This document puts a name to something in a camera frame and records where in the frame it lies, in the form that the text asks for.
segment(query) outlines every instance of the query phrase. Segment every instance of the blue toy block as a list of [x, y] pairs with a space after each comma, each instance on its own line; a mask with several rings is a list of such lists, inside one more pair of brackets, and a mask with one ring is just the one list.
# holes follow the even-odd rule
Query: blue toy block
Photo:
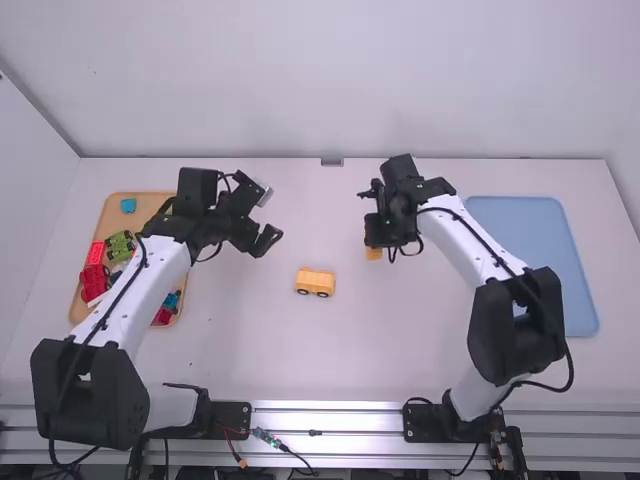
[[164, 299], [164, 303], [162, 306], [167, 310], [171, 310], [172, 312], [176, 312], [178, 309], [178, 301], [180, 300], [181, 295], [180, 290], [176, 290], [175, 293], [170, 293], [167, 295], [167, 298]]
[[136, 211], [136, 199], [135, 198], [125, 198], [124, 200], [120, 200], [120, 210], [122, 213], [133, 213]]

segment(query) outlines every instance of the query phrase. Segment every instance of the wooden tray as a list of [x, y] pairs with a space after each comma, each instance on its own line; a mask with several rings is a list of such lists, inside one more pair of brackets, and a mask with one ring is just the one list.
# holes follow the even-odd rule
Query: wooden tray
[[[98, 225], [93, 233], [92, 242], [99, 242], [105, 240], [110, 235], [117, 233], [121, 230], [131, 230], [132, 233], [139, 232], [144, 224], [149, 220], [157, 211], [158, 208], [164, 203], [164, 201], [175, 195], [175, 192], [116, 192], [107, 197], [102, 207], [102, 213], [98, 219]], [[122, 213], [120, 210], [120, 200], [125, 198], [135, 198], [137, 205], [136, 211], [133, 213]], [[104, 264], [110, 269], [114, 266], [110, 262], [106, 255], [103, 257]], [[69, 308], [69, 321], [72, 325], [77, 325], [82, 322], [87, 315], [91, 313], [93, 309], [87, 307], [80, 297], [81, 290], [80, 281], [78, 280], [78, 287], [76, 293], [73, 296], [71, 307]], [[182, 290], [182, 295], [178, 303], [178, 313], [171, 317], [171, 322], [168, 325], [162, 325], [163, 327], [169, 327], [173, 325], [182, 313], [182, 304], [187, 289], [187, 275], [180, 281], [175, 289]]]

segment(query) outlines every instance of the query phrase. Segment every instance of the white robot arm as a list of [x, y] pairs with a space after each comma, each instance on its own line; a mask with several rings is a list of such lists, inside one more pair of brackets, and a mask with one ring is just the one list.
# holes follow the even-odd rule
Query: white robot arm
[[[532, 270], [507, 252], [473, 219], [444, 178], [425, 180], [418, 174], [411, 155], [390, 158], [380, 172], [384, 181], [373, 179], [371, 189], [358, 194], [377, 203], [377, 212], [365, 216], [365, 245], [402, 249], [424, 236], [475, 289], [467, 335], [473, 366], [445, 392], [444, 408], [433, 407], [435, 416], [445, 412], [440, 415], [445, 437], [464, 437], [460, 433], [464, 428], [487, 417], [516, 386], [548, 387], [524, 379], [565, 353], [569, 382], [548, 389], [568, 390], [573, 364], [564, 338], [562, 294], [555, 273], [548, 267]], [[517, 321], [514, 303], [527, 309]]]
[[[226, 177], [237, 186], [218, 194], [218, 181], [228, 185]], [[267, 224], [260, 232], [249, 217], [271, 193], [239, 170], [224, 175], [182, 168], [176, 197], [137, 235], [138, 249], [102, 302], [65, 340], [40, 342], [31, 375], [38, 431], [49, 439], [52, 463], [65, 467], [55, 459], [54, 440], [127, 450], [149, 432], [197, 438], [219, 430], [221, 402], [211, 402], [206, 389], [145, 385], [133, 362], [165, 297], [204, 247], [228, 241], [259, 258], [280, 240], [282, 231]], [[250, 411], [243, 402], [227, 403]]]

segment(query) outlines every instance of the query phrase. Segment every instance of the red toy block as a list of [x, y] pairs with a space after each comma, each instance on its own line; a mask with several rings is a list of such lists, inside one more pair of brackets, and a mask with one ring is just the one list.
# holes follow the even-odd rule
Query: red toy block
[[167, 310], [164, 307], [160, 307], [160, 310], [158, 310], [158, 313], [156, 313], [156, 316], [153, 318], [153, 322], [151, 322], [151, 325], [169, 325], [172, 316], [173, 313], [171, 313], [170, 310]]
[[89, 248], [89, 254], [87, 255], [87, 265], [101, 265], [102, 255], [104, 255], [104, 249], [106, 248], [104, 242], [93, 242], [91, 248]]
[[96, 297], [99, 297], [104, 292], [107, 291], [107, 283], [90, 283], [82, 287], [80, 291], [80, 297], [84, 301], [84, 303], [89, 303]]
[[80, 272], [80, 283], [83, 285], [93, 283], [106, 283], [107, 272], [104, 265], [88, 265]]

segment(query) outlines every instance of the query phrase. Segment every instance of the black cable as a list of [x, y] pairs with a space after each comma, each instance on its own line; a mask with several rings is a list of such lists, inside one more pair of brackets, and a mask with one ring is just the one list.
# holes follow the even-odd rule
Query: black cable
[[169, 480], [169, 440], [164, 437], [164, 478]]
[[[517, 276], [515, 274], [515, 272], [504, 261], [504, 258], [502, 258], [500, 255], [498, 255], [497, 252], [493, 248], [491, 248], [491, 245], [489, 245], [486, 242], [486, 240], [484, 238], [482, 238], [480, 236], [480, 234], [478, 232], [476, 232], [475, 229], [471, 225], [469, 225], [467, 223], [467, 221], [461, 215], [459, 215], [458, 213], [456, 213], [453, 210], [448, 209], [448, 208], [427, 207], [427, 208], [423, 208], [421, 210], [418, 210], [418, 212], [416, 213], [416, 218], [421, 213], [433, 212], [433, 211], [439, 211], [439, 212], [448, 213], [453, 217], [454, 220], [462, 223], [467, 228], [467, 230], [469, 230], [469, 232], [476, 238], [476, 240], [478, 240], [478, 242], [480, 242], [480, 244], [489, 252], [489, 254], [491, 254], [491, 256], [494, 258], [496, 263], [499, 266], [501, 266], [511, 276], [511, 278], [513, 278], [514, 281], [516, 283], [518, 283], [518, 285], [527, 293], [527, 295], [531, 298], [533, 303], [536, 304], [536, 307], [542, 312], [542, 314], [545, 317], [547, 317], [548, 320], [550, 320], [549, 323], [552, 325], [552, 328], [556, 329], [556, 334], [559, 333], [557, 331], [557, 326], [556, 326], [556, 323], [555, 323], [555, 320], [554, 320], [553, 316], [547, 311], [547, 309], [545, 308], [543, 303], [540, 301], [538, 296], [535, 294], [535, 292], [533, 290], [531, 290], [531, 288], [529, 288], [529, 286], [519, 276]], [[573, 381], [574, 381], [574, 377], [575, 377], [575, 370], [574, 370], [574, 365], [573, 365], [573, 357], [571, 356], [571, 350], [569, 349], [569, 344], [567, 343], [567, 339], [564, 336], [562, 336], [562, 341], [563, 341], [564, 351], [565, 351], [565, 354], [566, 354], [566, 357], [567, 357], [567, 368], [569, 370], [569, 375], [568, 375], [567, 382], [565, 383], [565, 385], [563, 385], [562, 387], [554, 387], [552, 385], [546, 385], [544, 383], [535, 382], [535, 381], [532, 381], [532, 380], [518, 380], [518, 381], [515, 381], [509, 386], [508, 390], [500, 398], [500, 400], [498, 400], [491, 407], [491, 410], [493, 410], [494, 408], [498, 407], [502, 402], [504, 402], [509, 397], [509, 395], [511, 395], [511, 393], [513, 393], [513, 391], [516, 388], [522, 387], [524, 385], [529, 385], [529, 386], [532, 386], [532, 387], [542, 388], [544, 390], [547, 390], [547, 391], [550, 391], [550, 392], [554, 392], [554, 393], [564, 393], [564, 392], [568, 391], [573, 385]]]
[[69, 366], [69, 370], [67, 372], [67, 375], [65, 376], [65, 378], [64, 378], [64, 380], [62, 382], [62, 387], [60, 388], [60, 394], [58, 395], [58, 399], [56, 400], [56, 405], [55, 405], [55, 408], [54, 408], [54, 411], [53, 411], [53, 415], [51, 416], [51, 421], [50, 421], [50, 425], [49, 425], [49, 459], [51, 460], [51, 463], [56, 468], [58, 468], [62, 472], [66, 472], [66, 473], [70, 474], [74, 478], [78, 478], [78, 476], [76, 475], [76, 472], [73, 470], [73, 467], [75, 467], [80, 462], [86, 460], [89, 456], [93, 455], [96, 451], [98, 451], [100, 449], [100, 447], [93, 447], [88, 452], [86, 452], [84, 455], [81, 455], [80, 457], [78, 457], [77, 459], [72, 461], [71, 463], [66, 463], [66, 464], [60, 463], [58, 461], [58, 457], [56, 456], [56, 449], [55, 449], [56, 417], [60, 414], [60, 410], [62, 408], [62, 402], [64, 400], [64, 397], [67, 394], [67, 391], [69, 390], [69, 387], [71, 386], [71, 380], [75, 377], [73, 372], [75, 372], [75, 370], [76, 370], [76, 368], [78, 366], [78, 363], [80, 362], [80, 358], [82, 357], [82, 353], [84, 352], [84, 349], [89, 344], [89, 342], [91, 342], [93, 337], [96, 336], [98, 331], [100, 329], [104, 328], [104, 325], [106, 324], [107, 319], [109, 318], [109, 316], [111, 315], [113, 310], [118, 305], [118, 302], [120, 302], [120, 300], [122, 299], [124, 294], [127, 292], [129, 287], [131, 287], [131, 284], [138, 277], [138, 275], [140, 275], [140, 272], [142, 272], [144, 267], [147, 265], [147, 249], [146, 249], [144, 243], [142, 242], [139, 233], [136, 234], [136, 238], [138, 239], [138, 244], [140, 245], [140, 249], [142, 250], [142, 259], [141, 259], [141, 261], [140, 261], [140, 263], [138, 265], [138, 268], [136, 269], [135, 272], [133, 272], [133, 275], [131, 275], [131, 278], [127, 281], [127, 283], [124, 285], [122, 290], [120, 290], [120, 292], [118, 292], [118, 295], [116, 295], [116, 298], [113, 300], [113, 302], [111, 303], [111, 305], [109, 306], [107, 311], [102, 315], [100, 320], [98, 320], [98, 322], [95, 324], [95, 326], [93, 327], [93, 329], [91, 330], [89, 335], [87, 335], [87, 338], [85, 338], [84, 341], [78, 347], [78, 350], [76, 351], [76, 354], [73, 357], [73, 360], [71, 361], [71, 365]]
[[420, 237], [420, 235], [418, 235], [418, 251], [414, 252], [414, 253], [406, 253], [402, 247], [398, 247], [398, 250], [400, 250], [400, 253], [402, 254], [402, 256], [404, 257], [415, 257], [417, 255], [420, 255], [422, 253], [422, 251], [424, 250], [424, 242], [422, 241], [422, 237]]
[[398, 247], [394, 247], [393, 253], [391, 253], [391, 247], [387, 248], [387, 257], [389, 258], [389, 263], [394, 263], [396, 261], [397, 255], [398, 255]]
[[406, 402], [404, 402], [404, 406], [406, 407], [407, 405], [409, 405], [411, 402], [422, 402], [422, 403], [426, 403], [427, 405], [433, 405], [433, 402], [431, 400], [429, 400], [428, 398], [424, 398], [424, 397], [411, 397], [409, 400], [407, 400]]
[[461, 470], [459, 470], [457, 472], [452, 472], [451, 470], [446, 470], [445, 469], [445, 472], [447, 472], [452, 477], [459, 477], [464, 472], [466, 472], [467, 468], [469, 468], [469, 465], [471, 465], [471, 462], [473, 462], [473, 459], [476, 458], [476, 453], [478, 451], [478, 447], [479, 446], [480, 446], [480, 443], [476, 443], [476, 446], [473, 447], [473, 451], [471, 452], [471, 455], [469, 456], [469, 459], [467, 460], [467, 463], [464, 464], [464, 467], [462, 467]]
[[231, 185], [229, 185], [229, 180], [227, 178], [233, 177], [233, 173], [225, 173], [223, 174], [218, 181], [223, 180], [224, 184], [227, 186], [227, 192], [231, 193]]
[[291, 455], [293, 455], [294, 457], [296, 457], [297, 459], [299, 459], [302, 463], [305, 464], [305, 466], [307, 467], [307, 469], [309, 470], [308, 472], [303, 472], [302, 470], [298, 469], [298, 468], [292, 468], [291, 472], [289, 472], [289, 477], [287, 477], [287, 480], [291, 480], [291, 477], [293, 476], [293, 473], [296, 472], [299, 475], [302, 475], [303, 477], [317, 477], [319, 475], [318, 472], [316, 472], [313, 467], [309, 464], [309, 462], [307, 462], [302, 455], [294, 452], [293, 450], [291, 450], [287, 445], [285, 445], [284, 443], [282, 443], [279, 447], [278, 450], [280, 450], [281, 452], [284, 453], [290, 453]]
[[216, 248], [215, 252], [213, 252], [211, 255], [209, 255], [207, 258], [203, 258], [202, 260], [197, 260], [197, 263], [203, 263], [203, 262], [208, 262], [209, 260], [211, 260], [213, 257], [217, 256], [220, 252], [222, 251], [222, 242], [218, 243], [218, 247]]

